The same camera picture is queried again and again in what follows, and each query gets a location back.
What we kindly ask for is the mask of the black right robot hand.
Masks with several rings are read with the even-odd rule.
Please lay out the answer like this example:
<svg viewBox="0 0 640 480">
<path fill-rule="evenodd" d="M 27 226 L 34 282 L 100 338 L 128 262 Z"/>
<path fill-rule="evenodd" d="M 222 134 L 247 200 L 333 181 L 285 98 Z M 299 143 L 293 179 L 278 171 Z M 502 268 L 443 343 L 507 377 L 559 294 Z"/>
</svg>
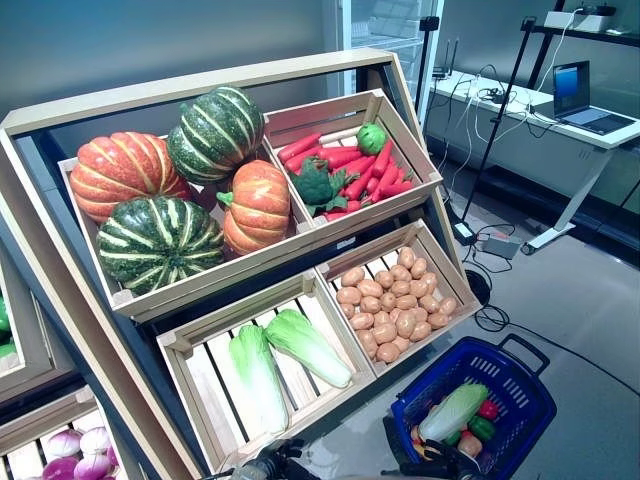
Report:
<svg viewBox="0 0 640 480">
<path fill-rule="evenodd" d="M 426 440 L 425 445 L 431 448 L 431 451 L 425 451 L 429 460 L 401 463 L 399 471 L 403 475 L 435 479 L 486 479 L 477 462 L 468 455 L 433 440 Z"/>
</svg>

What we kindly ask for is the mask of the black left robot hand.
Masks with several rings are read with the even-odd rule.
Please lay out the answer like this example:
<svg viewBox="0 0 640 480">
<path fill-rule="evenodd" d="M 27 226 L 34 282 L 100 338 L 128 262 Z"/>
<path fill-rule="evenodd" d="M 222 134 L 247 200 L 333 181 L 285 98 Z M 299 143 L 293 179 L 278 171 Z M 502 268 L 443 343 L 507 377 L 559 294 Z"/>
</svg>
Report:
<svg viewBox="0 0 640 480">
<path fill-rule="evenodd" d="M 309 472 L 295 458 L 302 455 L 302 439 L 279 439 L 234 470 L 232 479 L 305 479 Z"/>
</svg>

